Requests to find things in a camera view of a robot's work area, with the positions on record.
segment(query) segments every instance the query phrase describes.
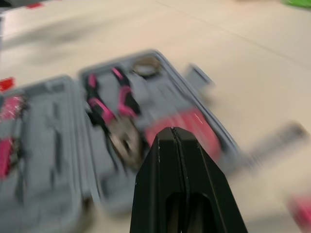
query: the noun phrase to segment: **pliers jaw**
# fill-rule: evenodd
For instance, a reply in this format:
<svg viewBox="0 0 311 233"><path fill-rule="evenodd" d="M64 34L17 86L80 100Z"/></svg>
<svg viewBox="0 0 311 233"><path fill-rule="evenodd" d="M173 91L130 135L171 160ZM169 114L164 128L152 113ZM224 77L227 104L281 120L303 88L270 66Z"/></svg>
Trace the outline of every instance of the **pliers jaw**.
<svg viewBox="0 0 311 233"><path fill-rule="evenodd" d="M120 116L107 124L109 138L118 156L132 169L139 169L142 161L142 142L139 131L129 116Z"/></svg>

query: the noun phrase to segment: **beige tile floor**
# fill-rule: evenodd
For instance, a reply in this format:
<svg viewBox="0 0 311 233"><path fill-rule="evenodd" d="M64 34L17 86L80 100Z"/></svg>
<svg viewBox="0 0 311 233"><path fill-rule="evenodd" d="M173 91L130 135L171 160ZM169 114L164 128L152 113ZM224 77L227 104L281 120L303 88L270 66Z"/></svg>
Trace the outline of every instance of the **beige tile floor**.
<svg viewBox="0 0 311 233"><path fill-rule="evenodd" d="M63 0L6 14L1 77L17 84L144 49L180 71L196 63L216 83L210 108L242 149L286 124L311 131L311 15L276 0ZM285 201L310 187L311 146L229 183L249 231L299 232ZM129 231L130 216L94 207L88 232Z"/></svg>

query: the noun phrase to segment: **black plastic object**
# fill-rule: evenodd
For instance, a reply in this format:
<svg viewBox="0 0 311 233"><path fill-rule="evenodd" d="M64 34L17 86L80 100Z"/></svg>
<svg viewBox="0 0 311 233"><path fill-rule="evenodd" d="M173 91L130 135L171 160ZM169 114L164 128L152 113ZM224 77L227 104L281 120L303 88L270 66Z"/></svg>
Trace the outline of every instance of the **black plastic object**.
<svg viewBox="0 0 311 233"><path fill-rule="evenodd" d="M157 134L136 177L130 233L246 233L224 174L181 128Z"/></svg>

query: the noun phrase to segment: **open tool case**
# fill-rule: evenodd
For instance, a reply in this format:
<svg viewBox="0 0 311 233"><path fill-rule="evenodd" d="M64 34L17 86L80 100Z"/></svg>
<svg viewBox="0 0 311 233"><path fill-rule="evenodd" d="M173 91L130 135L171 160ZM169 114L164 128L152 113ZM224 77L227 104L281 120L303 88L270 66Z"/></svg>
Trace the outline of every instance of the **open tool case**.
<svg viewBox="0 0 311 233"><path fill-rule="evenodd" d="M133 62L155 56L159 74L143 79L130 72ZM19 140L20 159L0 181L0 232L68 232L79 222L83 203L93 199L111 214L132 207L136 172L125 166L100 126L87 115L84 83L94 73L99 94L116 110L117 81L111 73L121 67L131 81L141 114L135 124L142 132L157 120L196 107L221 145L219 167L228 172L239 151L228 132L203 103L199 88L211 80L192 66L185 79L157 51L149 50L67 76L8 91L4 97L24 96L26 107L15 119L0 122L0 139Z"/></svg>

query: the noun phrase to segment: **tool case latch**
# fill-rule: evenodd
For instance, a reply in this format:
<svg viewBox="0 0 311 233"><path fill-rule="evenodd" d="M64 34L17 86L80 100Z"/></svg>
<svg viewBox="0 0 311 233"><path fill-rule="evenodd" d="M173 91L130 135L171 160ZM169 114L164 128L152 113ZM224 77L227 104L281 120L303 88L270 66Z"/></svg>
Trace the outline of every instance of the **tool case latch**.
<svg viewBox="0 0 311 233"><path fill-rule="evenodd" d="M202 88L206 85L213 85L214 82L206 75L197 65L190 64L190 67L187 69L186 74L184 75L185 79L192 85L192 87L200 92Z"/></svg>

